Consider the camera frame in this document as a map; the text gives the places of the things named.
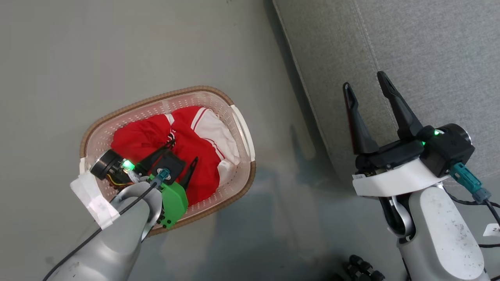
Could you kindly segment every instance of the white label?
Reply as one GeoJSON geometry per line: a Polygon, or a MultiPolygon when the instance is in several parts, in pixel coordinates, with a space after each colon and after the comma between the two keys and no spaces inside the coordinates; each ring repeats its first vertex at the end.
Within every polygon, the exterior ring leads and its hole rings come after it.
{"type": "Polygon", "coordinates": [[[366,178],[366,177],[367,177],[367,176],[366,176],[366,175],[364,175],[364,174],[362,174],[362,173],[360,173],[360,174],[353,174],[353,175],[352,175],[352,179],[353,179],[353,180],[358,180],[358,179],[362,179],[362,178],[366,178]]]}
{"type": "Polygon", "coordinates": [[[498,236],[500,237],[500,227],[498,223],[490,223],[486,226],[483,236],[498,236]]]}
{"type": "Polygon", "coordinates": [[[113,221],[120,216],[120,213],[104,199],[97,185],[96,177],[89,171],[79,175],[69,186],[101,229],[104,230],[112,225],[113,221]]]}

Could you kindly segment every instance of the laundry basket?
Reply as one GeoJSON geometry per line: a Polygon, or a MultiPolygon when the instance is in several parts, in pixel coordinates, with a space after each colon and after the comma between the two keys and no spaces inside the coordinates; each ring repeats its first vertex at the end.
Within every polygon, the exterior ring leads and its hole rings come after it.
{"type": "MultiPolygon", "coordinates": [[[[228,182],[219,186],[208,199],[190,205],[184,216],[171,229],[179,228],[208,216],[240,199],[250,188],[255,178],[255,150],[250,131],[238,108],[223,92],[208,86],[196,86],[160,94],[110,113],[90,126],[80,145],[80,174],[107,150],[116,130],[130,122],[153,115],[169,114],[177,109],[201,106],[211,109],[227,126],[236,140],[241,162],[233,170],[228,182]]],[[[118,192],[105,180],[97,180],[104,198],[110,201],[118,192]]],[[[167,229],[155,225],[150,232],[156,235],[167,229]]]]}

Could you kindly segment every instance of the gray sofa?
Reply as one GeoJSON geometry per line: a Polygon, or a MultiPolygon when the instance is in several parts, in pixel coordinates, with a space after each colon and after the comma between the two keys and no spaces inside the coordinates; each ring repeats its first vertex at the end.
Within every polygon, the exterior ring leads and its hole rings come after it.
{"type": "MultiPolygon", "coordinates": [[[[476,151],[467,164],[500,196],[500,1],[274,0],[338,176],[355,172],[342,85],[349,82],[379,145],[397,124],[377,71],[422,124],[456,123],[476,151]]],[[[457,185],[452,181],[448,186],[457,185]]]]}

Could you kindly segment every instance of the black cable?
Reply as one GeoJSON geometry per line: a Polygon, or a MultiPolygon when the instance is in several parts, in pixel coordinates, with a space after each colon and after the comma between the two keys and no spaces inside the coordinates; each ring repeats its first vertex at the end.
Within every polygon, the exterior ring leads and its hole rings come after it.
{"type": "MultiPolygon", "coordinates": [[[[497,218],[499,217],[499,215],[497,214],[497,212],[495,211],[495,209],[493,207],[500,208],[500,204],[497,204],[495,202],[490,202],[489,200],[485,200],[485,201],[488,201],[488,203],[483,202],[481,204],[477,203],[476,201],[460,200],[460,199],[457,199],[455,196],[451,195],[446,189],[444,189],[444,191],[448,194],[448,196],[451,198],[451,200],[453,200],[459,204],[468,205],[468,206],[486,205],[486,206],[488,206],[488,208],[491,207],[490,211],[493,214],[493,216],[495,216],[495,219],[497,220],[497,218]]],[[[491,249],[491,248],[500,247],[500,244],[479,244],[479,247],[485,248],[485,249],[491,249]]]]}
{"type": "MultiPolygon", "coordinates": [[[[152,191],[155,186],[157,185],[156,182],[153,182],[151,184],[151,186],[146,190],[144,191],[139,197],[137,197],[137,199],[135,199],[132,203],[130,203],[128,206],[126,206],[125,208],[123,208],[123,210],[121,210],[119,212],[120,216],[123,215],[126,211],[130,210],[130,208],[132,208],[135,204],[137,204],[137,202],[141,201],[146,195],[148,195],[148,193],[150,191],[152,191]]],[[[92,233],[92,235],[90,235],[85,241],[83,241],[80,245],[78,245],[78,247],[76,247],[74,250],[72,250],[69,254],[67,254],[63,259],[61,259],[60,262],[58,262],[48,273],[47,275],[45,275],[45,277],[43,278],[43,281],[47,281],[49,279],[49,277],[60,267],[62,266],[67,260],[69,260],[74,254],[76,254],[78,251],[80,251],[80,249],[82,249],[85,245],[87,245],[92,239],[94,239],[101,231],[103,231],[102,228],[99,228],[97,229],[94,233],[92,233]]]]}
{"type": "MultiPolygon", "coordinates": [[[[451,195],[446,189],[444,190],[446,191],[446,193],[448,194],[448,196],[451,198],[451,200],[459,203],[459,204],[462,204],[462,205],[468,205],[468,206],[478,206],[478,205],[486,205],[485,203],[482,203],[482,204],[479,204],[477,203],[476,201],[465,201],[465,200],[460,200],[460,199],[457,199],[455,196],[451,195]]],[[[497,208],[500,208],[500,204],[497,204],[495,202],[490,202],[491,205],[493,207],[497,207],[497,208]]]]}
{"type": "Polygon", "coordinates": [[[500,244],[479,244],[479,248],[491,249],[500,247],[500,244]]]}
{"type": "Polygon", "coordinates": [[[488,199],[484,200],[484,203],[486,204],[486,206],[488,207],[488,209],[491,211],[491,214],[493,215],[493,217],[495,218],[496,222],[500,226],[500,216],[497,213],[497,211],[495,210],[495,208],[493,208],[492,203],[488,199]]]}

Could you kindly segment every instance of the green led light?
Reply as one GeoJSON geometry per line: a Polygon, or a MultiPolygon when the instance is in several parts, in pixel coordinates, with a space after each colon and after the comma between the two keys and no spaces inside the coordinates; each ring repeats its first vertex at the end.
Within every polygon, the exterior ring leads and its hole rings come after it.
{"type": "Polygon", "coordinates": [[[136,167],[136,165],[132,164],[132,162],[130,162],[129,160],[123,161],[123,163],[121,164],[121,166],[123,168],[127,168],[129,170],[133,170],[136,167]]]}

